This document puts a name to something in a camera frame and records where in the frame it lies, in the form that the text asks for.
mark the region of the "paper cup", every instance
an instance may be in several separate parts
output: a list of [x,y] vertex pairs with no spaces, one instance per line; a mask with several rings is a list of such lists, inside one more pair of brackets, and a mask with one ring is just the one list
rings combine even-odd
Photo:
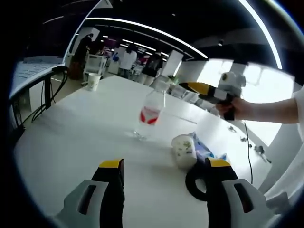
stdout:
[[87,81],[87,89],[89,91],[96,91],[101,75],[90,73]]
[[197,157],[192,137],[179,135],[172,140],[172,147],[179,168],[188,170],[195,165]]

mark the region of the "human arm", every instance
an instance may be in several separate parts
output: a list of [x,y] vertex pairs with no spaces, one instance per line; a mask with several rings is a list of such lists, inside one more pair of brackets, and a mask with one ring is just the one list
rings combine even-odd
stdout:
[[220,115],[235,108],[235,118],[261,122],[295,124],[299,122],[298,105],[295,98],[267,104],[255,104],[235,98],[231,105],[216,105]]

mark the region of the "white lab coat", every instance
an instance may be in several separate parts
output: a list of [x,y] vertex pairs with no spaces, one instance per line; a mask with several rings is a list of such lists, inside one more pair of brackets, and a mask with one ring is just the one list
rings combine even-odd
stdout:
[[137,59],[137,53],[135,51],[132,51],[131,53],[124,52],[122,58],[120,59],[120,66],[119,68],[130,70],[132,67],[132,64]]
[[[294,94],[299,112],[299,134],[304,142],[304,87]],[[290,199],[294,195],[300,195],[304,187],[304,143],[291,162],[286,172],[265,194],[267,199],[271,199],[282,192],[286,192]]]

